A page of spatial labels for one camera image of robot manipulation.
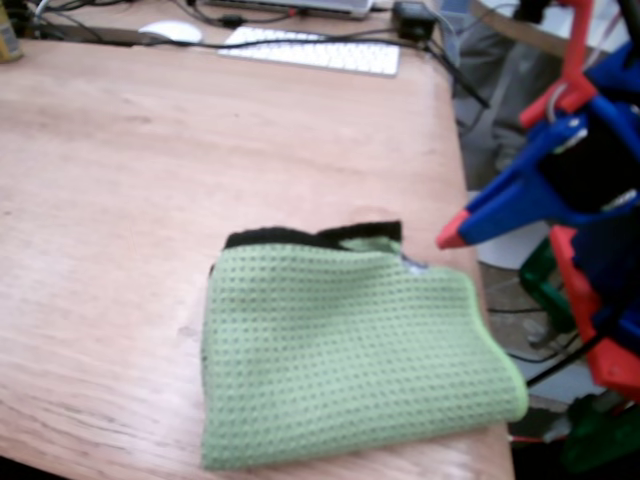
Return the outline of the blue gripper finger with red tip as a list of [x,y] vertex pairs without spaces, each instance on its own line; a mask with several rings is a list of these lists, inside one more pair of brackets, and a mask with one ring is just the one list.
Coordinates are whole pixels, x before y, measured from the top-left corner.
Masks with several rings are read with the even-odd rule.
[[440,249],[473,246],[541,220],[570,223],[576,210],[532,170],[509,170],[498,176],[442,228]]

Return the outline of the blue gripper body black motor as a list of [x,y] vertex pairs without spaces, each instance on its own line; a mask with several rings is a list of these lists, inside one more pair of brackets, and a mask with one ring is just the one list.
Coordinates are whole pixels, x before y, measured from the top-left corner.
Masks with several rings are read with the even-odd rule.
[[564,75],[521,115],[528,137],[504,172],[544,176],[582,225],[632,208],[639,191],[639,49],[625,43]]

